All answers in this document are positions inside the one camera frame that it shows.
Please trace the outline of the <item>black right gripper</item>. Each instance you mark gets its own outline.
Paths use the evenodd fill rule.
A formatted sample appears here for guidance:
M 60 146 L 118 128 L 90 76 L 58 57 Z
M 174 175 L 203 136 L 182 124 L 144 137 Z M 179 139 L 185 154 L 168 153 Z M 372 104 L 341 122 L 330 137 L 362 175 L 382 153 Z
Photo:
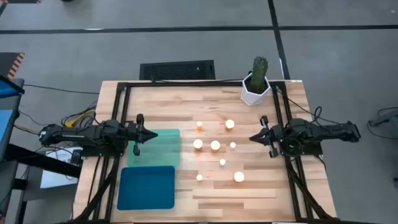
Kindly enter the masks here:
M 269 146 L 271 148 L 269 155 L 271 158 L 275 158 L 279 156 L 279 152 L 274 146 L 274 143 L 278 141 L 278 138 L 276 137 L 274 130 L 269 127 L 267 116 L 262 116 L 262 126 L 263 128 L 257 134 L 251 136 L 249 140 L 264 146 Z

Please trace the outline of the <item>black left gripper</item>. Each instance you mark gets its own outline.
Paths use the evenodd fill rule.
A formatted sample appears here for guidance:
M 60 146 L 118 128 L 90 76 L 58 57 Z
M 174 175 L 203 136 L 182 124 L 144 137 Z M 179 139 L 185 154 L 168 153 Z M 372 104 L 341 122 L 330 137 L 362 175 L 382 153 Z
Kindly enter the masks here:
M 140 155 L 140 149 L 138 144 L 139 143 L 145 143 L 151 139 L 154 139 L 158 136 L 157 133 L 150 131 L 144 127 L 144 115 L 143 114 L 138 114 L 136 116 L 135 121 L 128 121 L 127 122 L 127 133 L 128 133 L 128 139 L 130 141 L 134 141 L 134 148 L 133 148 L 133 153 L 135 156 Z

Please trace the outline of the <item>translucent teal plastic bin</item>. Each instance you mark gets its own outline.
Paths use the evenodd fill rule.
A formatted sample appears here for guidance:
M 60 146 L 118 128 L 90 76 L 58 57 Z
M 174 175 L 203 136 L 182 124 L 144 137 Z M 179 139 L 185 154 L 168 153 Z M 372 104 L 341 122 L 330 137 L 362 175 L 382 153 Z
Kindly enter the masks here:
M 180 167 L 181 142 L 179 129 L 153 129 L 158 136 L 138 144 L 140 154 L 134 154 L 135 142 L 129 142 L 128 167 L 173 166 Z

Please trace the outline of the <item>blue plastic bin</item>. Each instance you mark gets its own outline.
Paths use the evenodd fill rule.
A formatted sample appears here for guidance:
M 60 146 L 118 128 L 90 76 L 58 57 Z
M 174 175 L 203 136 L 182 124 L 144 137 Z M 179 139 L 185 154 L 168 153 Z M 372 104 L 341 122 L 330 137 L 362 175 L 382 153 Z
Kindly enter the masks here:
M 122 169 L 118 210 L 165 210 L 174 206 L 175 168 L 173 166 Z

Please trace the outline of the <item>white faceted plant pot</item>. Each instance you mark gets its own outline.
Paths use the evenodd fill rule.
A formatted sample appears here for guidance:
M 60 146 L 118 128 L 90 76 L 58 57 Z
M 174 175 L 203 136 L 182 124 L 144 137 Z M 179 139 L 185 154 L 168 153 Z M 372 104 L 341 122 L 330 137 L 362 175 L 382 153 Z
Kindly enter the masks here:
M 249 72 L 247 77 L 245 77 L 242 81 L 241 99 L 248 106 L 261 104 L 264 101 L 267 92 L 271 89 L 271 85 L 269 84 L 267 77 L 264 77 L 264 83 L 266 86 L 265 90 L 261 94 L 250 92 L 247 82 L 251 79 L 251 76 L 252 72 Z

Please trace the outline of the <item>green cactus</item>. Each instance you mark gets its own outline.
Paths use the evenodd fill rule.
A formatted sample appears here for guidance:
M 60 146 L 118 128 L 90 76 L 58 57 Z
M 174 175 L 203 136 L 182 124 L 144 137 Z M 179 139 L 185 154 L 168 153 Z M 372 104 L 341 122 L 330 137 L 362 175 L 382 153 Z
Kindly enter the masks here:
M 266 89 L 265 77 L 268 69 L 268 61 L 265 57 L 257 56 L 252 65 L 250 81 L 251 92 L 262 94 Z

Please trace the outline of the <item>black floor vent grate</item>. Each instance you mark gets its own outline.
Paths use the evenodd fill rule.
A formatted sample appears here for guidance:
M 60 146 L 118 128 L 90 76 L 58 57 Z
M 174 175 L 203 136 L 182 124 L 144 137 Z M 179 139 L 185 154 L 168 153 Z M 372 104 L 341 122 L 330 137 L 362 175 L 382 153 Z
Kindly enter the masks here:
M 142 63 L 140 80 L 215 80 L 213 60 Z

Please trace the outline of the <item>small black box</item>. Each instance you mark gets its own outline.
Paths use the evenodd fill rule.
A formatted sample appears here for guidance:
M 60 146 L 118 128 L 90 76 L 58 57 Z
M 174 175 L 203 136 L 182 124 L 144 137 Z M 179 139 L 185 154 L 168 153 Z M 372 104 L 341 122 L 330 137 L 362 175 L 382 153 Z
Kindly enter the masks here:
M 82 162 L 81 152 L 82 152 L 81 149 L 74 149 L 72 151 L 72 156 L 71 156 L 71 159 L 70 159 L 70 163 L 71 164 L 75 164 L 77 166 L 81 165 L 81 162 Z

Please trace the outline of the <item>white paper sheet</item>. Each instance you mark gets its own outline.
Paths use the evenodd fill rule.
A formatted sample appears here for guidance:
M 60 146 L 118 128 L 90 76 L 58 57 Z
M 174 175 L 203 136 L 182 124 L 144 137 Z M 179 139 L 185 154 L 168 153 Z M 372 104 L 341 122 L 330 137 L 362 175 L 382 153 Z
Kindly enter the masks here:
M 59 149 L 56 151 L 47 152 L 45 155 L 47 157 L 51 157 L 53 159 L 57 159 L 62 162 L 71 164 L 70 159 L 72 156 L 72 151 L 74 149 L 82 150 L 81 147 L 65 147 L 63 150 Z M 44 170 L 42 173 L 40 188 L 41 189 L 50 189 L 50 188 L 54 188 L 54 187 L 72 185 L 72 184 L 77 184 L 77 183 L 78 183 L 78 178 L 76 178 L 76 177 L 71 177 L 71 176 Z

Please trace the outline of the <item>black support beam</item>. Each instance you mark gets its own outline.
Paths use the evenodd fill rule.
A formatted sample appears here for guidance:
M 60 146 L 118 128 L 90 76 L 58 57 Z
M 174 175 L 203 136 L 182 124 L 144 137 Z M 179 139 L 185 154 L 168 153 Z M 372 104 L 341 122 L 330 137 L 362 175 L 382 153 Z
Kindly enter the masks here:
M 1 161 L 17 161 L 19 163 L 38 167 L 50 172 L 79 178 L 81 168 L 73 164 L 63 162 L 52 157 L 45 156 L 26 148 L 8 144 Z

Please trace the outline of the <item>grey stand base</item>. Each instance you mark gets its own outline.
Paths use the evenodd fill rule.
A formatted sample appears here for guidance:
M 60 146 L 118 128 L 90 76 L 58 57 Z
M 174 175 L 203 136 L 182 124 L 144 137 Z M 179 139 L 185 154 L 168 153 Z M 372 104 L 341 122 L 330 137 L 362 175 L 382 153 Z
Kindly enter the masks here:
M 371 130 L 371 128 L 378 127 L 379 125 L 384 123 L 391 123 L 393 127 L 398 129 L 398 106 L 379 109 L 377 111 L 377 118 L 369 120 L 367 123 L 367 129 L 373 136 L 382 139 L 398 140 L 398 136 L 383 136 L 380 134 L 376 134 Z

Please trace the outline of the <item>black computer cart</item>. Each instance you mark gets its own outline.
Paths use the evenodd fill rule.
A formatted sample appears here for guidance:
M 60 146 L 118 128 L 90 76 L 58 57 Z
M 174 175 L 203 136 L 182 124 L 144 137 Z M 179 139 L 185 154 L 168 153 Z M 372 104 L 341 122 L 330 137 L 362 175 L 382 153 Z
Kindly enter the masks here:
M 13 125 L 19 117 L 17 109 L 25 93 L 24 80 L 0 75 L 0 162 L 4 160 Z

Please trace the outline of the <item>black aluminium table frame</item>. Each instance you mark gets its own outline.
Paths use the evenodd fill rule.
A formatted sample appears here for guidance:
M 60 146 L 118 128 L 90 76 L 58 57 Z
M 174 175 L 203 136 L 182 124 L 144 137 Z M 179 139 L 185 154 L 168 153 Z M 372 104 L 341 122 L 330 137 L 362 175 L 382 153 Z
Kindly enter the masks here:
M 241 100 L 241 84 L 234 83 L 149 83 L 131 82 L 119 89 L 116 81 L 102 83 L 96 115 L 99 121 L 110 118 L 133 120 L 141 113 L 149 129 L 179 129 L 181 161 L 176 170 L 175 206 L 166 210 L 118 210 L 117 198 L 103 197 L 99 217 L 112 206 L 110 222 L 288 222 L 297 212 L 283 157 L 270 158 L 269 150 L 249 138 L 261 129 L 261 116 L 270 125 L 286 123 L 289 118 L 308 119 L 300 111 L 308 102 L 301 82 L 286 82 L 287 93 L 295 100 L 285 110 L 280 93 L 267 93 L 262 104 L 248 106 Z M 225 121 L 235 122 L 231 131 Z M 197 130 L 197 121 L 203 129 Z M 193 142 L 203 141 L 201 151 Z M 211 150 L 219 141 L 218 152 Z M 236 143 L 231 149 L 229 144 Z M 226 164 L 220 167 L 220 159 Z M 243 182 L 234 173 L 244 173 Z M 203 180 L 197 181 L 201 174 Z

